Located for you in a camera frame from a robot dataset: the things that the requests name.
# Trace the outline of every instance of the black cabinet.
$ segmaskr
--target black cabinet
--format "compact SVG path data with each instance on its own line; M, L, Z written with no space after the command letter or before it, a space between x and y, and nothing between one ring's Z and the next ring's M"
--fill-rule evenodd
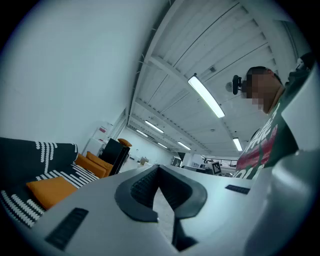
M115 175L120 171L120 168L124 164L129 150L130 148L128 146L122 145L112 138L108 141L108 144L105 146L99 158L113 165L109 176Z

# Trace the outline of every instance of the ceiling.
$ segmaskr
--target ceiling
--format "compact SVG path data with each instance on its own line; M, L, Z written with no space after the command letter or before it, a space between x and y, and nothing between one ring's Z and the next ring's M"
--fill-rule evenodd
M245 148L267 118L251 100L225 88L234 75L244 77L253 66L278 73L265 34L238 1L176 0L143 59L128 127L153 137L170 151L188 152L178 144L182 142L195 154L237 157L232 138L238 137ZM194 73L225 117L217 118L191 89L188 79Z

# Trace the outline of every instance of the railing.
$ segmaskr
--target railing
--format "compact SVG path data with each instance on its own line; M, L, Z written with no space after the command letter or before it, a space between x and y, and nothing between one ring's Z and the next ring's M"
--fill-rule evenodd
M212 163L212 162L219 162L220 166L228 166L236 168L238 160L227 160L227 159L218 159L218 158L204 158L204 163Z

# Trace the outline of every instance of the black and white pillow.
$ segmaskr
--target black and white pillow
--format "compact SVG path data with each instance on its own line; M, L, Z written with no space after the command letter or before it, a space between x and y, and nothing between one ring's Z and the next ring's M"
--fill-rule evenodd
M26 186L26 183L59 176L63 177L77 189L90 182L99 180L91 171L79 165L70 164L57 170L43 173L14 187L1 190L0 202L10 217L31 228L46 210L38 203L37 199Z
M71 143L28 141L0 137L0 187L20 182L71 165L78 147Z

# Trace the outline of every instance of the sofa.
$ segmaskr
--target sofa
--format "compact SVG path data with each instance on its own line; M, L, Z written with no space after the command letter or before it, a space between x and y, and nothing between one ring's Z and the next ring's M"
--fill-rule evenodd
M27 184L59 177L68 186L79 189L102 175L96 169L89 171L75 163L78 147L74 143L0 137L0 156L0 203L12 220L29 228L46 210Z
M99 178L108 177L113 167L112 164L103 161L89 151L86 153L86 157L84 157L82 154L78 154L75 163L95 173L95 175Z

